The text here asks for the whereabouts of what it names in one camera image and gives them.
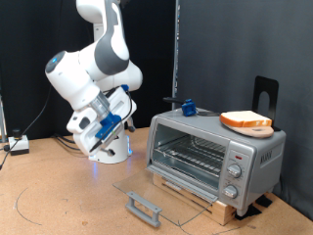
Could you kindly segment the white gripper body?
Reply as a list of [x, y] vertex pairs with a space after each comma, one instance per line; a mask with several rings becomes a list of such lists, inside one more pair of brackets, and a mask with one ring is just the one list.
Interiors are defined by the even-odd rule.
[[128, 88], [116, 87], [109, 96], [100, 92], [86, 107], [75, 111], [67, 130], [86, 156], [94, 156], [110, 145], [136, 109]]

